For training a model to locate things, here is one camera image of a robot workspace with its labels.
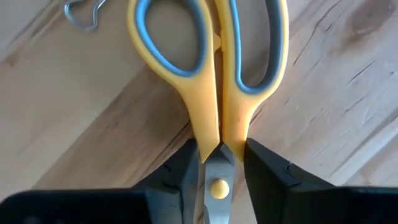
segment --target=yellow pivot screw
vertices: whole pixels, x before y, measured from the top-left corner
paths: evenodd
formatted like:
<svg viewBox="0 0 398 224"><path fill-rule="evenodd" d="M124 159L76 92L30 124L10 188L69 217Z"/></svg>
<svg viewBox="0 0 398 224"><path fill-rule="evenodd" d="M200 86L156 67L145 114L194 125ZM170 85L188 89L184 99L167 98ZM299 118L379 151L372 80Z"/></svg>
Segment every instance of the yellow pivot screw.
<svg viewBox="0 0 398 224"><path fill-rule="evenodd" d="M211 183L210 193L215 199L224 199L229 194L229 186L225 180L216 179Z"/></svg>

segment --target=wooden surface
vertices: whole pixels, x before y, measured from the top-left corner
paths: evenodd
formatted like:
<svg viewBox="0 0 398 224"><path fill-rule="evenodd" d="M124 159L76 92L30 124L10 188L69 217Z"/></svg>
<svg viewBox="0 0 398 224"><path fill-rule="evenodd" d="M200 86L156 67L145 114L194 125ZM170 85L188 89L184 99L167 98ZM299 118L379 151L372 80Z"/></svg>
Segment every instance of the wooden surface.
<svg viewBox="0 0 398 224"><path fill-rule="evenodd" d="M178 93L129 40L126 4L107 2L97 33L86 34L52 1L1 61L0 198L31 188L131 186L192 136ZM263 0L237 4L243 73L252 82L267 62L266 8ZM397 186L397 4L288 0L285 78L249 136L336 185ZM148 25L169 60L193 65L195 32L184 9L158 2ZM241 164L231 222L255 222Z"/></svg>

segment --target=scissor blade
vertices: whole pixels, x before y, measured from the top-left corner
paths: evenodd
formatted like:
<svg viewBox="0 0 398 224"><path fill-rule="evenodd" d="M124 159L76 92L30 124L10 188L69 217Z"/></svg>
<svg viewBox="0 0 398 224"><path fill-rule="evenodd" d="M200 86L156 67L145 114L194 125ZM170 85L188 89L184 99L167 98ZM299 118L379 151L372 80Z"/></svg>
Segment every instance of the scissor blade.
<svg viewBox="0 0 398 224"><path fill-rule="evenodd" d="M228 146L223 144L217 147L205 162L206 224L229 223L234 179L234 156Z"/></svg>

